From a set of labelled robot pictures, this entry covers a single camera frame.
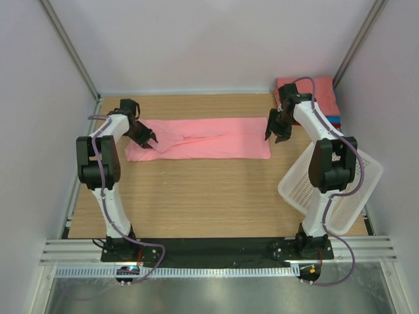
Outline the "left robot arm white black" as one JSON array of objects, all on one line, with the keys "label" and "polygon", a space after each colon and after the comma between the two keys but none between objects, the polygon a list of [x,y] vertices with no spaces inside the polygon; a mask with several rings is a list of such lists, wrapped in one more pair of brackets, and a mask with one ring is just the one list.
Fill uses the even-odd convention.
[{"label": "left robot arm white black", "polygon": [[141,123],[140,106],[133,99],[121,99],[120,106],[105,115],[92,115],[103,124],[93,133],[76,140],[79,181],[97,199],[106,225],[104,240],[93,240],[102,249],[101,260],[133,261],[141,246],[136,241],[132,223],[124,212],[118,183],[121,178],[117,142],[131,139],[140,148],[151,150],[158,143],[154,131]]}]

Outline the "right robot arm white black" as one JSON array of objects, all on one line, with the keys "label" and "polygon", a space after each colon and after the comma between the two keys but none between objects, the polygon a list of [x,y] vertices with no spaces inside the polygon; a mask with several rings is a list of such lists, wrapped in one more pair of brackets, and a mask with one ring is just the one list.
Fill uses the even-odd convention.
[{"label": "right robot arm white black", "polygon": [[327,214],[333,199],[344,191],[355,177],[357,141],[345,137],[321,113],[314,93],[302,94],[295,82],[278,89],[280,108],[271,109],[264,138],[276,136],[275,142],[290,139],[292,126],[298,122],[314,146],[308,165],[308,178],[313,187],[308,214],[294,239],[275,244],[277,259],[318,259],[327,249]]}]

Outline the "pink t-shirt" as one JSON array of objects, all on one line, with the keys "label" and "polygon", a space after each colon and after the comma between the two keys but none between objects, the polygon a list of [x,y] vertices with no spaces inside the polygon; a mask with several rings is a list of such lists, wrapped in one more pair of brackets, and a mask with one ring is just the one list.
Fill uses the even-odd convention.
[{"label": "pink t-shirt", "polygon": [[195,120],[145,120],[158,140],[151,148],[133,141],[125,148],[129,162],[186,159],[252,159],[271,157],[264,139],[267,119],[208,118]]}]

